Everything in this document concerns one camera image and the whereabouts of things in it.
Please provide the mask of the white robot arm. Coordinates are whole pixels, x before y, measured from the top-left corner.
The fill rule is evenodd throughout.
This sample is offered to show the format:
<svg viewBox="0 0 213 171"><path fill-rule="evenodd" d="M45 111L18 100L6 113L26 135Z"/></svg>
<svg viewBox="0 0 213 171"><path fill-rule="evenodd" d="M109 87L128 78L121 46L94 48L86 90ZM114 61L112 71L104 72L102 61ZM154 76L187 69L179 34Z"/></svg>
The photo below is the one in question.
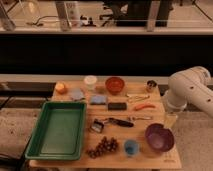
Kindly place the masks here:
<svg viewBox="0 0 213 171"><path fill-rule="evenodd" d="M202 66L172 74L162 97L165 110L168 113L182 112L191 103L213 118L213 90L207 87L210 81L210 72Z"/></svg>

